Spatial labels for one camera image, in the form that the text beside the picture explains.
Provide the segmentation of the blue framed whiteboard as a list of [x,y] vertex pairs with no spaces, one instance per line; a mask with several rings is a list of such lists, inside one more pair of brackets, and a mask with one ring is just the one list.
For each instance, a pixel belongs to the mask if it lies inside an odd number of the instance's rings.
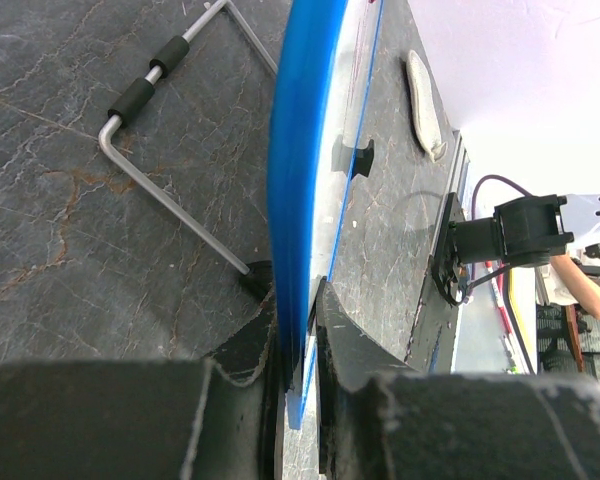
[[288,425],[302,427],[315,364],[312,322],[330,279],[351,180],[374,145],[358,144],[381,1],[295,1],[270,120],[267,212]]

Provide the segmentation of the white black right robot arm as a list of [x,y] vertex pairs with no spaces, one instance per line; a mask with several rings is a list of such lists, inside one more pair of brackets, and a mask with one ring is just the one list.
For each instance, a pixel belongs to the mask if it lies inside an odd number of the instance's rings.
[[459,264],[543,265],[569,248],[600,244],[600,194],[520,197],[488,218],[451,223],[445,242]]

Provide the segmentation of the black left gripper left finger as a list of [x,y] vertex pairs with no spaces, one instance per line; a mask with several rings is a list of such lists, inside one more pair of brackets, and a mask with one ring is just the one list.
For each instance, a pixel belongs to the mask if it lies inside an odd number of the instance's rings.
[[241,282],[256,313],[200,359],[0,366],[0,479],[278,478],[271,264]]

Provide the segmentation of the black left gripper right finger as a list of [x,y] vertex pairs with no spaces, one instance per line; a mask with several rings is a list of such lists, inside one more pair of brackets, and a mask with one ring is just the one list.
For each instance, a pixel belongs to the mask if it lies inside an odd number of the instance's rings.
[[600,384],[580,374],[428,374],[322,281],[319,470],[329,479],[600,479]]

